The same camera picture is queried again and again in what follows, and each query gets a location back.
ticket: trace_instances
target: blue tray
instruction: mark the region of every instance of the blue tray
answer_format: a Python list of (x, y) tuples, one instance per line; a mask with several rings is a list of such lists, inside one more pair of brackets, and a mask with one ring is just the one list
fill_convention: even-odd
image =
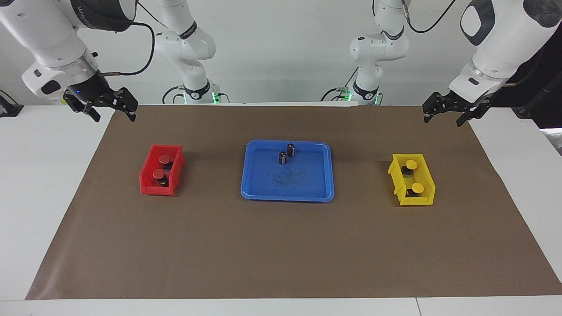
[[(279, 164), (279, 153), (293, 143), (294, 157)], [(249, 200), (329, 202), (334, 198), (330, 147), (321, 142), (266, 141), (246, 146), (242, 196)]]

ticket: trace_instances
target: white table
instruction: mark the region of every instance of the white table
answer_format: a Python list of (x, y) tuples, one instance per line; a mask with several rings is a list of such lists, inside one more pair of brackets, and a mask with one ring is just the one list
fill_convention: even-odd
[[(526, 316), (562, 313), (562, 296), (23, 301), (103, 136), (112, 110), (102, 109), (100, 113), (102, 121), (95, 124), (67, 107), (29, 106), (15, 119), (0, 119), (1, 316)], [(562, 201), (556, 199), (562, 187), (562, 157), (532, 121), (518, 120), (509, 109), (492, 109), (484, 119), (470, 123), (551, 266), (562, 279)]]

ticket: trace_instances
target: yellow bin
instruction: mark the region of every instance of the yellow bin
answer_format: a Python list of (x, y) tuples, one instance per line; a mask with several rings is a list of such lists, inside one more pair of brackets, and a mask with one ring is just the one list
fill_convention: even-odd
[[(429, 168), (422, 154), (394, 154), (392, 155), (392, 163), (388, 168), (388, 174), (392, 176), (394, 182), (394, 194), (398, 197), (401, 206), (408, 205), (432, 205), (433, 198), (435, 197), (435, 183)], [(404, 178), (402, 175), (402, 166), (406, 165), (408, 160), (413, 160), (417, 163), (417, 168), (414, 170), (410, 178)], [(412, 189), (414, 183), (420, 183), (424, 191), (418, 197), (406, 197), (406, 190)]]

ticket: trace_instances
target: yellow cap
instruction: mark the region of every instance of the yellow cap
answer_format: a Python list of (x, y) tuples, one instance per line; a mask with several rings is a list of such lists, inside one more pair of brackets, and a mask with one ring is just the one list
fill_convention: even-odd
[(417, 167), (418, 167), (418, 163), (415, 162), (414, 160), (406, 161), (406, 168), (410, 170), (415, 170)]
[(416, 182), (412, 184), (412, 191), (414, 191), (414, 193), (421, 194), (424, 191), (424, 187), (422, 186), (421, 183)]

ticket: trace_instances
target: green indicator light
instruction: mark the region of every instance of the green indicator light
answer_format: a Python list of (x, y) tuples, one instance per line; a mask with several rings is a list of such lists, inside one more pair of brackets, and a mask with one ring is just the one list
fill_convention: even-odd
[(212, 93), (212, 98), (215, 104), (220, 103), (220, 96), (216, 93)]

